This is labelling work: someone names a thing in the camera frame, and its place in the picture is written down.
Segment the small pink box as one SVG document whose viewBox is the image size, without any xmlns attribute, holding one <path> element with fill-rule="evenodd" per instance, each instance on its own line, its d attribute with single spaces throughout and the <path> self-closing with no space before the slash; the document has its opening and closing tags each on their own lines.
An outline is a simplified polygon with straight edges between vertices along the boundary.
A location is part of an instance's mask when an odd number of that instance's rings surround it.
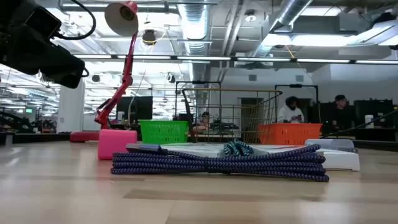
<svg viewBox="0 0 398 224">
<path fill-rule="evenodd" d="M 98 159 L 112 160 L 114 153 L 127 152 L 126 146 L 136 142 L 136 131 L 102 129 L 99 132 Z"/>
</svg>

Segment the gold wire basket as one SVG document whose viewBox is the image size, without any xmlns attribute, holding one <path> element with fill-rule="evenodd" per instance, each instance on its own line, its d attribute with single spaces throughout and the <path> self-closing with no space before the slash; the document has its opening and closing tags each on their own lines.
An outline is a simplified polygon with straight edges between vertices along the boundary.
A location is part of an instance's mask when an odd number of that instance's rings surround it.
<svg viewBox="0 0 398 224">
<path fill-rule="evenodd" d="M 207 92 L 199 91 L 199 103 L 204 103 L 207 99 Z M 196 121 L 200 115 L 208 111 L 206 108 L 199 108 L 198 114 L 195 111 L 195 92 L 185 90 L 187 100 L 191 106 L 191 114 Z M 218 104 L 217 92 L 210 91 L 211 105 Z M 210 108 L 210 129 L 203 132 L 195 132 L 193 123 L 188 121 L 188 141 L 192 143 L 224 143 L 234 139 L 242 140 L 246 143 L 260 144 L 257 129 L 262 124 L 272 124 L 275 122 L 279 98 L 282 91 L 275 90 L 255 90 L 255 89 L 234 89 L 222 88 L 221 91 L 222 117 L 221 123 L 215 121 L 218 115 L 218 108 Z"/>
</svg>

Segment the small white grey adapter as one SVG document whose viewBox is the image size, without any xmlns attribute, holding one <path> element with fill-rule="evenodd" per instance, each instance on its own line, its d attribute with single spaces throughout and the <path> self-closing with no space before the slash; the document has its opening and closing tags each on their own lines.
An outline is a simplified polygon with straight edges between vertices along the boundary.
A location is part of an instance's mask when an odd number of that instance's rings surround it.
<svg viewBox="0 0 398 224">
<path fill-rule="evenodd" d="M 350 139 L 308 139 L 305 141 L 305 146 L 314 144 L 320 145 L 322 149 L 358 153 L 358 149 Z"/>
</svg>

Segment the white building column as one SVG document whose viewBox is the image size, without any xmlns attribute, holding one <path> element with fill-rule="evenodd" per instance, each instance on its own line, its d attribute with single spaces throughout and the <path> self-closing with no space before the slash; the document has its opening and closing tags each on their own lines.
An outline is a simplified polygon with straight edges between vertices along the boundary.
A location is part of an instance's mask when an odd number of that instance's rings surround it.
<svg viewBox="0 0 398 224">
<path fill-rule="evenodd" d="M 75 89 L 60 87 L 57 132 L 75 132 L 83 129 L 85 82 L 81 79 Z"/>
</svg>

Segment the green plastic basket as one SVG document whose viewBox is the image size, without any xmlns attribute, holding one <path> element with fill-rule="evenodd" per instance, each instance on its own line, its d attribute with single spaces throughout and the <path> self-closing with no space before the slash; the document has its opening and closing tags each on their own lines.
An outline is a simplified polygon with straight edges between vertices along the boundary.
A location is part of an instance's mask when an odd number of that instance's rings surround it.
<svg viewBox="0 0 398 224">
<path fill-rule="evenodd" d="M 172 144 L 187 141 L 187 121 L 139 121 L 144 144 Z"/>
</svg>

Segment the person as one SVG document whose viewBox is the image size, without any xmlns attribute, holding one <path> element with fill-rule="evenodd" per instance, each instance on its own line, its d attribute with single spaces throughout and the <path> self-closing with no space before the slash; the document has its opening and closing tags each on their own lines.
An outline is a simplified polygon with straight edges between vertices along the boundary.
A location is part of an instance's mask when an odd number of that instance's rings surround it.
<svg viewBox="0 0 398 224">
<path fill-rule="evenodd" d="M 285 99 L 285 104 L 279 109 L 277 114 L 278 123 L 304 123 L 305 118 L 302 110 L 298 107 L 299 99 L 290 96 Z"/>
<path fill-rule="evenodd" d="M 209 112 L 203 112 L 196 123 L 193 125 L 193 130 L 195 132 L 208 131 L 210 129 L 210 114 Z"/>
<path fill-rule="evenodd" d="M 345 95 L 336 95 L 335 101 L 329 111 L 328 121 L 332 132 L 353 128 L 358 122 L 356 112 L 347 103 Z"/>
</svg>

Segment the orange plastic basket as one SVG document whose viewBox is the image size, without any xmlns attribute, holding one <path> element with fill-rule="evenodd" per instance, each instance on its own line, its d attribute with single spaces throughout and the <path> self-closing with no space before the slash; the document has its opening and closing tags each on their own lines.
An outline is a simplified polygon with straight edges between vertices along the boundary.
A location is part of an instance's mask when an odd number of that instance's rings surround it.
<svg viewBox="0 0 398 224">
<path fill-rule="evenodd" d="M 261 144 L 304 145 L 308 139 L 318 139 L 320 123 L 272 123 L 258 126 L 257 133 Z"/>
</svg>

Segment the black aluminium table frame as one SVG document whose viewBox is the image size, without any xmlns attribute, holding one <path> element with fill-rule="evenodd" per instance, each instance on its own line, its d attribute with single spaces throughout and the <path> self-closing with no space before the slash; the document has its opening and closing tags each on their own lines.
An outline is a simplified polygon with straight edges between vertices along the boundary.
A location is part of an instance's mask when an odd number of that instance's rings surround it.
<svg viewBox="0 0 398 224">
<path fill-rule="evenodd" d="M 0 133 L 0 146 L 35 142 L 69 141 L 69 134 L 15 134 Z M 380 151 L 398 152 L 398 142 L 353 140 L 355 147 Z"/>
</svg>

